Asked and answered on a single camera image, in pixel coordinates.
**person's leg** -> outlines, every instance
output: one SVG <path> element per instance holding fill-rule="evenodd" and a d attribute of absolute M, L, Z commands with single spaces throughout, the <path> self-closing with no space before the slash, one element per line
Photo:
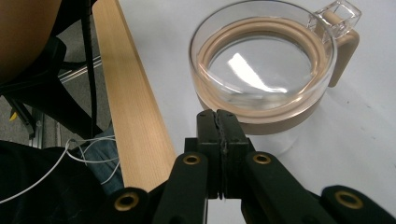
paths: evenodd
<path fill-rule="evenodd" d="M 56 36 L 79 21 L 84 14 L 87 0 L 63 0 L 52 28 L 51 35 Z M 96 0 L 91 0 L 91 7 Z"/>

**white tabletop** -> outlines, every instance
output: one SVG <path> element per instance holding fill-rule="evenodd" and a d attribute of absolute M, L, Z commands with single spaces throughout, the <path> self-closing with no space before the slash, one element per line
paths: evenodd
<path fill-rule="evenodd" d="M 198 24 L 232 0 L 120 0 L 177 154 L 196 136 L 203 109 L 193 87 L 188 46 Z M 316 11 L 331 1 L 293 1 Z M 396 1 L 350 0 L 362 11 L 361 42 L 335 88 L 327 89 L 303 132 L 280 161 L 316 194 L 357 189 L 396 217 Z M 262 150 L 260 137 L 252 137 Z M 209 204 L 208 223 L 243 223 L 239 202 Z"/>

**brass ring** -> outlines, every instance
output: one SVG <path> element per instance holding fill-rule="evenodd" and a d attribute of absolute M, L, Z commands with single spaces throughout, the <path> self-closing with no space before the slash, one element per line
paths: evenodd
<path fill-rule="evenodd" d="M 254 155 L 253 160 L 259 164 L 268 164 L 271 162 L 271 158 L 269 158 L 265 154 L 257 154 Z"/>
<path fill-rule="evenodd" d="M 343 197 L 348 197 L 353 200 L 353 202 L 346 201 Z M 344 190 L 339 190 L 335 192 L 335 199 L 337 202 L 339 202 L 341 205 L 351 208 L 351 209 L 361 209 L 363 208 L 363 202 L 361 199 L 356 196 L 353 193 L 344 191 Z"/>
<path fill-rule="evenodd" d="M 125 212 L 133 209 L 139 203 L 139 196 L 135 192 L 126 192 L 122 194 L 115 202 L 114 207 L 120 211 Z"/>
<path fill-rule="evenodd" d="M 201 162 L 201 158 L 199 158 L 199 156 L 196 155 L 188 155 L 183 158 L 183 161 L 188 165 L 195 165 Z"/>

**black chair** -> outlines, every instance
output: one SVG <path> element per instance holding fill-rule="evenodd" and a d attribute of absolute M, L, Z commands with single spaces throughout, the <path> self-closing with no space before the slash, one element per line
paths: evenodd
<path fill-rule="evenodd" d="M 66 45 L 51 37 L 41 55 L 16 79 L 0 86 L 0 94 L 17 111 L 28 129 L 35 134 L 35 119 L 24 105 L 38 109 L 82 138 L 91 138 L 102 130 L 78 105 L 58 78 Z"/>

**floor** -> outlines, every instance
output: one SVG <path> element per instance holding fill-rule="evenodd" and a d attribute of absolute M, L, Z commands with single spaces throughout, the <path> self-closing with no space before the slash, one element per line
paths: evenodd
<path fill-rule="evenodd" d="M 93 18 L 91 18 L 91 22 L 93 57 L 96 57 L 99 56 L 99 48 Z M 85 60 L 81 24 L 79 21 L 70 26 L 58 37 L 62 39 L 67 46 L 67 53 L 65 56 L 66 61 L 82 62 Z M 102 65 L 96 67 L 94 72 L 98 108 L 97 124 L 100 128 L 105 130 L 111 121 L 111 116 L 107 102 L 106 85 Z M 80 106 L 87 111 L 88 114 L 91 114 L 91 96 L 87 73 L 65 82 L 64 85 Z M 26 128 L 23 126 L 19 118 L 12 121 L 9 120 L 10 111 L 11 107 L 8 105 L 5 98 L 0 97 L 0 140 L 29 145 L 29 136 Z M 57 126 L 60 127 L 58 128 L 58 130 L 60 129 L 60 134 L 57 134 Z M 43 147 L 64 147 L 66 141 L 70 138 L 81 139 L 76 134 L 66 130 L 65 127 L 54 121 L 52 118 L 45 116 Z"/>

